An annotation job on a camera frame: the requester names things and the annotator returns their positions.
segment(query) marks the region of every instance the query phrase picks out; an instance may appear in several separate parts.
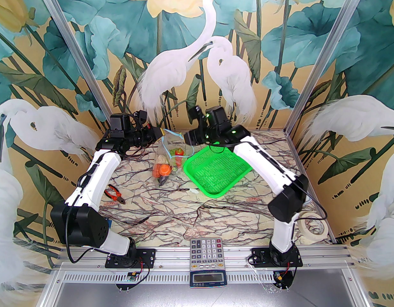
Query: green plastic tray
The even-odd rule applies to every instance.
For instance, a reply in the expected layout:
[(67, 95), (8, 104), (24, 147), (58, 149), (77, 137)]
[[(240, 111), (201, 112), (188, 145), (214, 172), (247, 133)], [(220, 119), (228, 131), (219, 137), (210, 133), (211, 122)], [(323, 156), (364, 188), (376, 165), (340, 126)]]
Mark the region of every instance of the green plastic tray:
[(215, 146), (197, 152), (183, 167), (191, 181), (210, 198), (223, 196), (252, 170), (245, 160), (229, 149)]

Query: marble tabletop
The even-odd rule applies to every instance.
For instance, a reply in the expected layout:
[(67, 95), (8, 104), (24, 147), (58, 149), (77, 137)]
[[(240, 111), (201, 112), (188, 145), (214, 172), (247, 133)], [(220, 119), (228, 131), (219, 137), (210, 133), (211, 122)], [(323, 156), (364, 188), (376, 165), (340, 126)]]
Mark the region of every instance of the marble tabletop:
[[(253, 136), (282, 165), (299, 173), (282, 131), (254, 131)], [(267, 204), (273, 193), (267, 183), (251, 170), (224, 196), (205, 196), (181, 170), (158, 187), (152, 177), (157, 144), (128, 156), (116, 168), (110, 184), (122, 193), (126, 204), (103, 195), (100, 213), (112, 219), (112, 230), (131, 236), (138, 247), (188, 246), (193, 237), (221, 237), (224, 245), (269, 244), (273, 217)], [(314, 206), (304, 206), (314, 211)], [(298, 228), (297, 244), (311, 244)]]

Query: red-handled pliers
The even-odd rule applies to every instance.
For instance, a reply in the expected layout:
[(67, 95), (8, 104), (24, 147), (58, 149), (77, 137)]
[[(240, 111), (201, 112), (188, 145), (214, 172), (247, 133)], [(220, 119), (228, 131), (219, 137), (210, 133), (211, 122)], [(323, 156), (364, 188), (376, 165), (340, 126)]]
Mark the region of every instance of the red-handled pliers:
[(123, 205), (125, 205), (125, 200), (121, 197), (121, 193), (119, 192), (119, 190), (116, 189), (116, 187), (111, 184), (109, 184), (109, 188), (113, 189), (115, 191), (116, 195), (114, 196), (114, 195), (108, 193), (107, 190), (104, 190), (104, 194), (106, 196), (108, 196), (110, 199), (113, 199), (114, 201), (118, 201), (119, 203), (122, 203)]

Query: painted wallpaper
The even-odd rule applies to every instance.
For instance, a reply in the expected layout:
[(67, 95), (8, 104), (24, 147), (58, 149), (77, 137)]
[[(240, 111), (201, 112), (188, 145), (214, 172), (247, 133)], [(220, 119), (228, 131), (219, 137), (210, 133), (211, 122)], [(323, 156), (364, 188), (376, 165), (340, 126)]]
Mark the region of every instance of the painted wallpaper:
[(69, 63), (42, 0), (0, 0), (0, 306), (36, 304), (59, 253), (52, 206), (107, 128)]
[(394, 306), (394, 0), (361, 0), (291, 137), (374, 306)]
[[(344, 0), (58, 1), (114, 112), (187, 129), (188, 108), (220, 104), (267, 129), (284, 127)], [(355, 33), (337, 51), (355, 51)]]

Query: masking tape roll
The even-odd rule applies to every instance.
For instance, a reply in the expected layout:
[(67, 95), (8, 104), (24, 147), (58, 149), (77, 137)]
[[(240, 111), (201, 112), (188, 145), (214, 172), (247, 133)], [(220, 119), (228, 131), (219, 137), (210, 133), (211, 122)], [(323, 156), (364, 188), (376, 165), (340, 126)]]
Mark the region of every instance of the masking tape roll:
[[(321, 218), (320, 215), (318, 215), (314, 212), (304, 212), (304, 213), (301, 213), (299, 217), (300, 218), (302, 218), (302, 217)], [(317, 226), (319, 227), (319, 234), (311, 232), (308, 229), (306, 222), (311, 222), (312, 224), (317, 224)], [(307, 238), (308, 240), (314, 241), (314, 242), (318, 242), (318, 241), (325, 239), (327, 237), (327, 233), (328, 233), (327, 223), (325, 220), (310, 221), (308, 219), (300, 219), (298, 221), (298, 229), (299, 229), (299, 231), (301, 231), (301, 234), (305, 238)]]

